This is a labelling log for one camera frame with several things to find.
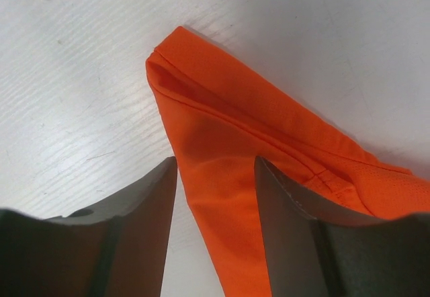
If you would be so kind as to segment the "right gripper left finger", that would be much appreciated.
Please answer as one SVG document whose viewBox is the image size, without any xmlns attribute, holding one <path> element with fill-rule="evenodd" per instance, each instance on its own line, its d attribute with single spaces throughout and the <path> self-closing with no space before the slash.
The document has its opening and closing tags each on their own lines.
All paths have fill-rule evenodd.
<svg viewBox="0 0 430 297">
<path fill-rule="evenodd" d="M 1 210 L 2 296 L 159 296 L 177 161 L 67 217 Z"/>
</svg>

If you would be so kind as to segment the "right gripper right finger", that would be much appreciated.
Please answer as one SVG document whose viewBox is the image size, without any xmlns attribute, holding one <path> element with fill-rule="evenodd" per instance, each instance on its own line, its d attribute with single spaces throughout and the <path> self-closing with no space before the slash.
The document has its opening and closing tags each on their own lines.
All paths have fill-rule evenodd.
<svg viewBox="0 0 430 297">
<path fill-rule="evenodd" d="M 429 215 L 384 220 L 342 207 L 255 159 L 274 296 L 428 296 Z"/>
</svg>

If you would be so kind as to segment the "orange t shirt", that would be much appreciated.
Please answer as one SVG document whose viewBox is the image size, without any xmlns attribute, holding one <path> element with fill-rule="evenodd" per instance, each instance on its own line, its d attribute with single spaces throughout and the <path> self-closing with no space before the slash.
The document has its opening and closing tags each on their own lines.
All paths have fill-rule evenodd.
<svg viewBox="0 0 430 297">
<path fill-rule="evenodd" d="M 189 208 L 227 296 L 270 296 L 255 193 L 265 157 L 298 183 L 391 219 L 429 210 L 429 182 L 385 164 L 184 27 L 146 61 Z"/>
</svg>

